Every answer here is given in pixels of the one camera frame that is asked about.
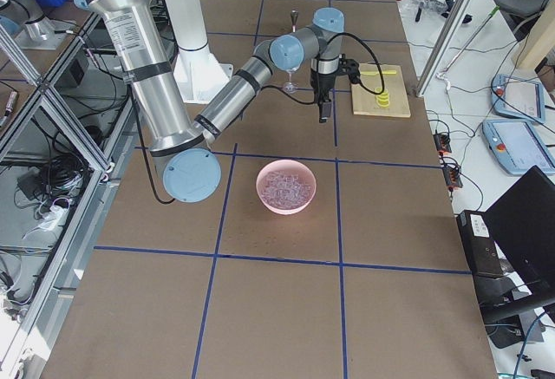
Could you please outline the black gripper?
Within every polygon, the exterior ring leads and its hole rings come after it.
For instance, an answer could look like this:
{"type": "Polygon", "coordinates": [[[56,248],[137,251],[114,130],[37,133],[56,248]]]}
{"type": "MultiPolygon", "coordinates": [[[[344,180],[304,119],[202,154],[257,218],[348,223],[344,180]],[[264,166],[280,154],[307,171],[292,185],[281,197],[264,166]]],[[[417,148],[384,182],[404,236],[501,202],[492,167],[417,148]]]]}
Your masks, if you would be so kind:
{"type": "Polygon", "coordinates": [[[326,123],[331,116],[330,92],[335,87],[337,72],[322,73],[311,70],[310,85],[314,102],[317,102],[320,123],[326,123]]]}

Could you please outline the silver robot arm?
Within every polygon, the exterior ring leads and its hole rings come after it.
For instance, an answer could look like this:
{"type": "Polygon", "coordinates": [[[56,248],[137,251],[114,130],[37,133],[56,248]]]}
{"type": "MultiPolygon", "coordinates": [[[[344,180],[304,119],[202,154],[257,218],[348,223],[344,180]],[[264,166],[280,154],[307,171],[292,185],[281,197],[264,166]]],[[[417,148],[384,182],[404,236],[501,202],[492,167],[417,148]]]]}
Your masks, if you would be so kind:
{"type": "Polygon", "coordinates": [[[152,0],[75,0],[102,17],[153,138],[150,153],[166,192],[198,202],[216,190],[220,164],[210,144],[234,122],[277,70],[311,64],[322,120],[339,70],[343,13],[317,10],[312,23],[259,44],[234,75],[208,46],[199,0],[165,0],[179,55],[168,58],[150,10],[152,0]]]}

